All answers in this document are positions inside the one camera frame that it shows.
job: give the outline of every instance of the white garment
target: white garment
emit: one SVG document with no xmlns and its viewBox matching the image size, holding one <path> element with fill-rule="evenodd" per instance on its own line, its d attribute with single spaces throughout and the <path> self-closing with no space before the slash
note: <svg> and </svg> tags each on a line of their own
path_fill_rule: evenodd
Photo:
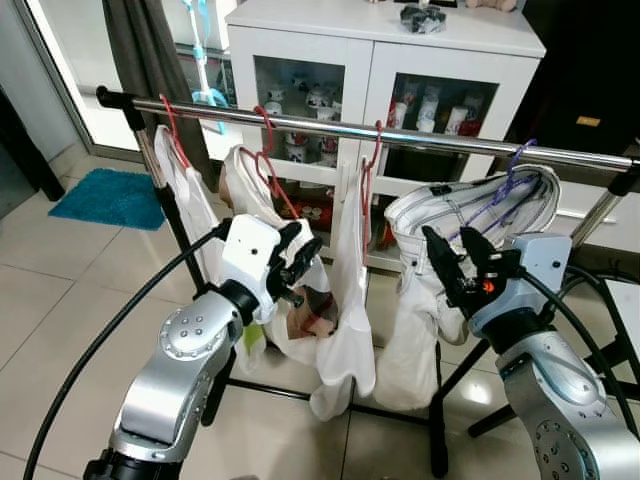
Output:
<svg viewBox="0 0 640 480">
<path fill-rule="evenodd" d="M 250 213 L 275 228 L 282 228 L 289 221 L 275 212 L 269 188 L 258 177 L 254 160 L 240 148 L 231 150 L 224 167 L 234 213 Z M 329 292 L 331 287 L 340 310 L 337 331 L 329 338 L 289 339 L 287 313 L 291 306 L 282 300 L 271 323 L 264 326 L 269 338 L 285 355 L 318 369 L 323 385 L 313 392 L 310 406 L 321 420 L 339 415 L 347 408 L 352 378 L 363 396 L 369 395 L 375 384 L 371 328 L 364 309 L 366 270 L 361 258 L 362 225 L 357 188 L 354 185 L 349 189 L 343 207 L 340 231 L 344 235 L 336 249 L 331 285 L 319 257 L 298 282 L 319 292 Z M 302 232 L 285 253 L 288 262 L 312 238 L 308 222 L 305 219 L 299 222 Z"/>
<path fill-rule="evenodd" d="M 515 181 L 528 176 L 536 180 L 515 187 L 505 200 L 487 209 L 470 225 L 483 231 L 513 210 L 485 234 L 496 246 L 510 234 L 544 230 L 558 206 L 560 184 L 552 170 L 523 165 L 514 171 Z M 377 362 L 374 397 L 382 405 L 395 410 L 429 405 L 438 388 L 438 335 L 453 344 L 463 343 L 467 337 L 464 317 L 457 308 L 446 304 L 444 287 L 429 261 L 421 227 L 429 225 L 439 235 L 450 238 L 505 181 L 506 176 L 501 175 L 474 183 L 430 184 L 387 207 L 385 217 L 400 247 L 402 276 L 393 336 Z M 459 236 L 451 243 L 462 253 Z M 466 275 L 472 269 L 468 259 L 463 262 Z"/>
<path fill-rule="evenodd" d="M 164 125 L 156 129 L 154 150 L 173 190 L 187 237 L 193 243 L 220 223 L 205 195 L 207 187 L 195 168 L 183 169 L 171 131 Z M 213 239 L 195 253 L 204 279 L 214 285 L 218 284 L 223 246 L 224 242 Z"/>
</svg>

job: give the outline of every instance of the tiled floor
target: tiled floor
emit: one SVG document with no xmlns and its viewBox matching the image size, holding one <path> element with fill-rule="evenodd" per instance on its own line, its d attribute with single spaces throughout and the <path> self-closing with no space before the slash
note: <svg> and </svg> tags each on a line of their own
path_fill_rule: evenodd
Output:
<svg viewBox="0 0 640 480">
<path fill-rule="evenodd" d="M 96 167 L 142 169 L 87 157 L 78 149 L 68 155 L 72 158 L 57 166 L 66 187 Z M 144 232 L 83 223 L 48 217 L 51 207 L 36 194 L 0 221 L 0 476 L 7 480 L 21 478 L 23 459 L 49 402 L 89 341 L 177 252 L 166 225 Z M 215 208 L 220 215 L 228 213 L 224 205 Z M 368 310 L 380 347 L 393 331 L 395 283 L 394 276 L 370 278 Z M 86 462 L 99 455 L 130 380 L 152 351 L 158 324 L 191 293 L 186 269 L 176 270 L 102 348 L 60 412 L 38 479 L 80 478 Z M 584 292 L 570 301 L 596 337 L 608 341 L 611 331 L 602 307 Z M 444 347 L 445 377 L 472 345 L 470 340 Z M 505 402 L 494 359 L 487 354 L 447 398 L 448 478 L 538 478 L 517 421 L 476 440 L 464 433 Z M 622 374 L 628 376 L 624 369 Z M 233 376 L 247 378 L 237 369 Z M 251 379 L 303 392 L 320 382 L 313 370 L 274 351 Z M 640 407 L 633 408 L 640 413 Z M 199 430 L 182 478 L 417 480 L 431 478 L 428 447 L 428 430 L 418 425 L 349 412 L 322 423 L 305 402 L 229 387 L 214 426 Z"/>
</svg>

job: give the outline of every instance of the black cable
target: black cable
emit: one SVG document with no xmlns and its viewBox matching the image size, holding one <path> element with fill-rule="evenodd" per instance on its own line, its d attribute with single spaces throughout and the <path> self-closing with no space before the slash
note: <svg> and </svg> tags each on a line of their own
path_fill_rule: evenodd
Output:
<svg viewBox="0 0 640 480">
<path fill-rule="evenodd" d="M 553 293 L 544 283 L 542 283 L 540 280 L 538 280 L 536 277 L 531 275 L 526 270 L 521 272 L 520 276 L 525 281 L 533 285 L 549 301 L 553 302 L 558 307 L 558 309 L 562 312 L 562 314 L 567 318 L 571 326 L 576 330 L 576 332 L 578 332 L 578 335 L 580 335 L 580 338 L 582 338 L 582 341 L 587 345 L 587 347 L 589 347 L 589 350 L 591 350 L 591 353 L 593 355 L 595 362 L 604 372 L 604 376 L 609 382 L 611 389 L 613 390 L 613 393 L 616 397 L 616 400 L 620 404 L 620 410 L 622 410 L 622 416 L 624 417 L 625 423 L 627 424 L 627 428 L 631 431 L 631 433 L 633 433 L 633 435 L 635 435 L 636 438 L 638 438 L 638 429 L 636 427 L 636 422 L 633 419 L 633 414 L 631 413 L 631 409 L 629 408 L 629 404 L 627 403 L 627 399 L 625 398 L 624 393 L 620 388 L 620 384 L 618 383 L 618 380 L 613 375 L 613 372 L 611 371 L 611 367 L 609 366 L 609 363 L 606 361 L 606 359 L 602 355 L 602 352 L 598 348 L 598 345 L 596 344 L 596 342 L 593 340 L 593 337 L 591 336 L 591 334 L 584 327 L 584 325 L 582 325 L 582 323 L 580 322 L 576 314 L 573 313 L 571 309 L 569 309 L 569 307 L 567 307 L 567 305 L 562 300 L 560 300 L 560 298 L 558 298 L 558 296 L 555 293 Z"/>
<path fill-rule="evenodd" d="M 633 352 L 633 344 L 631 343 L 631 339 L 629 338 L 629 334 L 627 333 L 624 321 L 620 316 L 620 311 L 618 310 L 618 306 L 616 305 L 616 302 L 611 295 L 609 287 L 607 287 L 605 282 L 596 278 L 594 275 L 580 267 L 567 265 L 567 272 L 583 278 L 585 282 L 587 282 L 589 286 L 591 286 L 591 288 L 593 288 L 604 301 L 607 310 L 609 310 L 609 315 L 611 315 L 611 320 L 613 320 L 613 325 L 616 328 L 616 333 L 620 335 L 620 338 L 623 340 L 623 346 L 625 347 L 625 349 L 631 352 L 631 355 L 626 355 L 626 357 L 629 361 L 629 365 L 631 366 L 631 370 L 633 371 L 633 376 L 635 377 L 636 382 L 640 384 L 640 361 Z"/>
<path fill-rule="evenodd" d="M 134 307 L 140 303 L 140 301 L 151 291 L 153 287 L 155 287 L 164 277 L 166 277 L 173 269 L 175 269 L 178 265 L 180 265 L 183 261 L 185 261 L 189 256 L 193 255 L 198 249 L 200 249 L 205 243 L 207 243 L 212 238 L 226 236 L 224 233 L 228 231 L 231 221 L 229 219 L 225 219 L 220 223 L 219 226 L 214 228 L 212 231 L 204 235 L 202 238 L 198 239 L 191 245 L 188 249 L 183 251 L 180 255 L 171 260 L 167 265 L 165 265 L 162 270 L 156 273 L 147 283 L 145 283 L 140 290 L 129 300 L 124 307 L 116 314 L 115 317 L 107 324 L 106 327 L 98 334 L 98 336 L 91 342 L 89 348 L 82 354 L 80 359 L 73 366 L 67 378 L 63 382 L 62 386 L 58 390 L 47 414 L 44 417 L 42 425 L 40 425 L 40 430 L 38 430 L 38 434 L 33 442 L 33 446 L 31 447 L 31 452 L 29 453 L 29 458 L 27 459 L 27 464 L 24 470 L 23 480 L 32 480 L 33 475 L 35 473 L 36 466 L 38 465 L 38 458 L 40 457 L 40 452 L 42 451 L 42 447 L 44 445 L 44 441 L 47 438 L 47 434 L 51 429 L 51 425 L 53 424 L 60 407 L 62 407 L 62 403 L 66 399 L 71 387 L 73 387 L 76 380 L 82 373 L 84 367 L 86 367 L 89 360 L 95 355 L 98 349 L 102 346 L 102 344 L 109 338 L 109 336 L 113 333 L 113 331 L 122 323 L 125 317 L 134 309 Z"/>
</svg>

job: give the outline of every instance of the metal rail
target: metal rail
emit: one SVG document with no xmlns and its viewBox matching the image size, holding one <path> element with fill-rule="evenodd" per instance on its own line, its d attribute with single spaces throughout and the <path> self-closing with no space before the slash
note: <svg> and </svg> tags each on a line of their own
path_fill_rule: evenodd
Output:
<svg viewBox="0 0 640 480">
<path fill-rule="evenodd" d="M 150 98 L 132 99 L 137 110 L 166 115 L 164 104 L 159 100 Z M 259 127 L 264 125 L 262 115 L 249 110 L 232 110 L 220 107 L 196 106 L 189 103 L 173 103 L 172 110 L 179 117 L 202 118 L 219 120 L 223 122 L 238 123 Z M 335 135 L 345 138 L 374 141 L 378 131 L 373 126 L 358 125 L 354 123 L 329 122 L 323 120 L 305 119 L 289 115 L 274 115 L 270 117 L 273 126 L 277 129 L 294 131 L 314 135 Z M 484 155 L 507 156 L 515 153 L 520 145 L 516 143 L 501 142 L 498 140 L 485 140 L 474 137 L 457 137 L 436 133 L 423 133 L 413 130 L 396 130 L 385 128 L 382 130 L 381 139 L 384 143 L 394 145 L 406 145 L 413 148 L 427 148 L 456 153 L 479 153 Z M 626 172 L 632 166 L 640 167 L 639 161 L 615 155 L 600 153 L 576 152 L 539 146 L 528 147 L 522 154 L 523 159 L 542 162 L 556 162 L 569 166 L 581 166 L 609 170 L 613 172 Z"/>
</svg>

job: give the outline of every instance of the curtain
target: curtain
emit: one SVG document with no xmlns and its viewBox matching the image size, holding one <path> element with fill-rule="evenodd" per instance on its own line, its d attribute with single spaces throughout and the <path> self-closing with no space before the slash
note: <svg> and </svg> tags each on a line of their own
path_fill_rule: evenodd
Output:
<svg viewBox="0 0 640 480">
<path fill-rule="evenodd" d="M 123 91 L 169 101 L 191 102 L 171 31 L 159 0 L 102 0 L 111 51 Z M 151 139 L 159 124 L 169 125 L 165 115 L 143 113 Z M 217 175 L 209 160 L 198 120 L 176 118 L 178 134 L 191 164 L 202 174 L 212 192 Z"/>
</svg>

